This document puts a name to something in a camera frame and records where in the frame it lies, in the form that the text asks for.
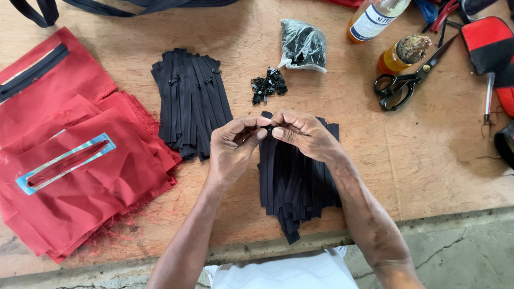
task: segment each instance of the fingernail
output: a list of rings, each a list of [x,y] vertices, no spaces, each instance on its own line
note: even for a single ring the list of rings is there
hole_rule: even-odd
[[[282,138],[284,136],[284,130],[281,128],[274,128],[271,133],[276,138]]]
[[[257,132],[257,138],[258,139],[263,139],[267,135],[268,135],[268,131],[266,129],[259,129],[259,131]]]

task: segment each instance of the concrete floor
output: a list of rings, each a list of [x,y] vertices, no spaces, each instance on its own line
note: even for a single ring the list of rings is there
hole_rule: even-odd
[[[514,221],[420,233],[406,237],[416,271],[427,289],[511,289]],[[382,288],[361,251],[348,246],[345,261],[361,289]],[[0,288],[143,289],[155,260],[108,264],[0,279]],[[196,289],[209,287],[205,272]]]

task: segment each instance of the table surface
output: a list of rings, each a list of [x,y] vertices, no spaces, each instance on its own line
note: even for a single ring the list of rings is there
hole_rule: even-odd
[[[134,10],[126,3],[119,7]],[[2,1],[0,69],[67,26],[119,88],[134,94],[158,117],[160,98],[151,65],[164,51],[185,47],[222,62],[234,116],[288,107],[338,123],[342,145],[395,221],[514,205],[514,194],[508,189],[514,186],[513,172],[496,159],[489,127],[482,127],[487,79],[473,74],[460,38],[404,107],[396,112],[379,107],[372,90],[380,74],[377,59],[403,36],[420,32],[424,21],[414,5],[365,44],[355,44],[346,36],[354,10],[319,0],[239,0],[227,7],[171,9],[130,19],[90,14],[62,1],[58,8],[61,17],[56,26],[42,29]],[[513,25],[505,1],[484,13]],[[284,68],[288,93],[270,97],[267,106],[252,105],[249,80],[280,62],[280,20],[284,18],[307,21],[324,31],[328,73]],[[447,27],[446,39],[455,34],[456,29]],[[439,35],[427,36],[436,43]],[[493,110],[497,105],[494,95]],[[493,119],[499,119],[499,124],[492,132],[501,129],[507,118],[494,114]],[[211,248],[278,239],[286,244],[277,218],[266,216],[260,207],[258,162],[256,149],[247,171],[225,194],[214,221]],[[160,255],[193,206],[207,168],[208,161],[183,163],[176,171],[179,184],[149,204],[150,216],[135,217],[135,225],[123,233],[128,238],[104,240],[95,253],[83,246],[60,265],[46,256],[36,257],[1,224],[0,277]],[[344,226],[342,210],[326,208],[322,218],[302,224],[299,233],[305,236]]]

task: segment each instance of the bottle label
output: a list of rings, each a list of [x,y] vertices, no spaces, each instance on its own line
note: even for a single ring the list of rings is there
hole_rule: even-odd
[[[361,41],[369,41],[377,36],[389,25],[396,17],[388,17],[380,14],[373,3],[366,11],[357,19],[350,28],[352,35]]]

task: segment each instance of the left hand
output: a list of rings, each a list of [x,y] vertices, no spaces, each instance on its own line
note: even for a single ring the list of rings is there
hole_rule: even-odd
[[[271,120],[243,116],[212,132],[209,174],[206,182],[228,190],[246,170],[255,147],[268,132]]]

